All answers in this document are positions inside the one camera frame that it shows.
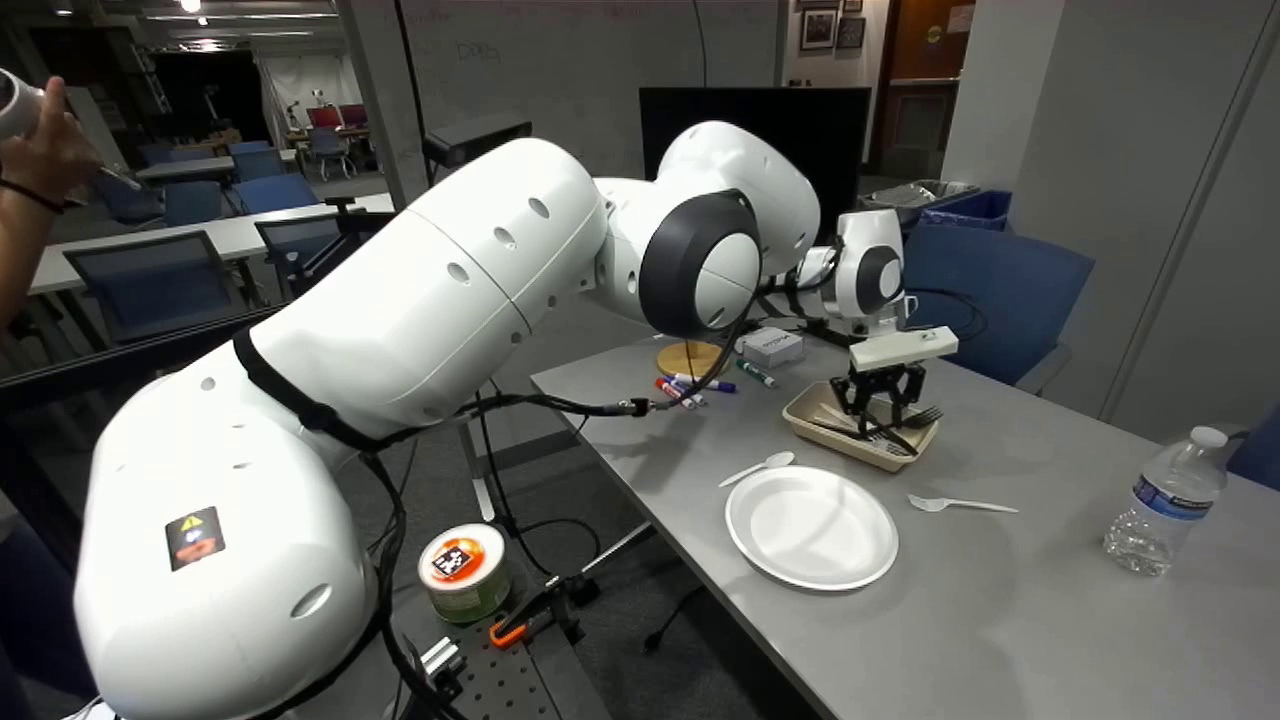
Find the monitor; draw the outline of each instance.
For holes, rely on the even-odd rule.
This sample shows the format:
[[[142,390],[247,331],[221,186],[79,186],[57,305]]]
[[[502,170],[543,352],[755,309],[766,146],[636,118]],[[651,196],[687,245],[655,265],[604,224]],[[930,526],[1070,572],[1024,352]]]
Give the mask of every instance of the monitor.
[[[697,118],[739,124],[782,153],[821,196],[821,233],[855,202],[868,88],[639,88],[643,177]]]

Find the water bottle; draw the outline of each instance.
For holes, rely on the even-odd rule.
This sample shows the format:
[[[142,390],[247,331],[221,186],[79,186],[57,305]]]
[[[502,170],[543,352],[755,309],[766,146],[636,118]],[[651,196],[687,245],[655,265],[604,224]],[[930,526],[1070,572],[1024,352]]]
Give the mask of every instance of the water bottle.
[[[1132,483],[1129,507],[1113,518],[1104,552],[1132,576],[1164,576],[1192,526],[1221,498],[1229,470],[1211,463],[1229,436],[1192,427],[1192,436],[1154,451]]]

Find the gray table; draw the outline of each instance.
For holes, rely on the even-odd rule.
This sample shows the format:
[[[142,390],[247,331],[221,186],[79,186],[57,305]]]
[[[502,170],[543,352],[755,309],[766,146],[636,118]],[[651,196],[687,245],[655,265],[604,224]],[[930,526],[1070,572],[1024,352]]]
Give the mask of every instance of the gray table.
[[[166,161],[166,165],[141,169],[133,177],[142,180],[142,185],[182,185],[182,180],[221,180],[221,185],[227,185],[235,177],[235,161],[232,157]]]
[[[619,400],[651,387],[655,342],[538,373],[551,396]],[[655,516],[760,648],[833,715],[1078,720],[1280,710],[1280,496],[1235,480],[1166,581],[1132,581],[1101,531],[1150,445],[964,367],[934,363],[945,407],[905,474],[804,445],[782,400],[835,374],[813,352],[760,387],[648,419],[592,419],[584,438]],[[895,568],[846,595],[760,576],[725,531],[728,470],[795,446],[800,463],[859,480],[898,526]],[[1020,516],[925,516],[905,492],[954,492]]]

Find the chair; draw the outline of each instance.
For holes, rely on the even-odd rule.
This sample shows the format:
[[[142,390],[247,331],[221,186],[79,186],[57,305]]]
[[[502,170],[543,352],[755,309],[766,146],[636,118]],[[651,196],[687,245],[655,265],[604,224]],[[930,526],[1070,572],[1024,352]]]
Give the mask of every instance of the chair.
[[[311,129],[338,129],[345,112],[334,102],[307,109]]]
[[[247,320],[204,233],[69,251],[115,342]]]
[[[254,233],[266,245],[266,260],[274,266],[279,295],[297,295],[305,265],[345,234],[334,215],[254,224]]]
[[[232,146],[235,180],[254,180],[254,177],[282,177],[279,153],[266,146]]]
[[[141,144],[141,157],[142,157],[147,165],[166,165],[170,144]]]
[[[1090,260],[1067,249],[964,224],[918,224],[905,251],[916,323],[950,323],[950,361],[1002,385],[1057,352],[1086,271]]]
[[[204,161],[204,157],[207,157],[207,146],[199,146],[199,144],[176,144],[176,146],[166,153],[166,165]]]
[[[363,102],[338,102],[345,129],[369,129],[369,109]]]
[[[1229,470],[1280,486],[1280,403],[1230,451]]]
[[[238,141],[238,144],[227,144],[227,153],[235,157],[235,153],[271,153],[271,144],[266,141]]]
[[[311,129],[307,161],[316,161],[320,180],[329,180],[329,165],[334,165],[348,177],[348,141],[334,129]]]
[[[282,170],[232,185],[232,202],[250,215],[271,206],[305,206],[320,199],[305,177]]]
[[[182,180],[164,186],[166,224],[204,224],[223,215],[223,186],[214,180]]]
[[[147,224],[164,215],[164,199],[141,185],[127,185],[124,177],[97,170],[93,196],[105,199],[115,224]]]

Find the plate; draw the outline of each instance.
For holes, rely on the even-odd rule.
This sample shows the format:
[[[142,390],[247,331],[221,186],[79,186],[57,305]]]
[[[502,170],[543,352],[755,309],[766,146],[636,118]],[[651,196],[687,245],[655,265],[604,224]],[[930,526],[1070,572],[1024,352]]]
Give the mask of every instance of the plate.
[[[855,480],[766,469],[725,498],[731,544],[766,576],[806,593],[877,585],[895,559],[895,523]]]

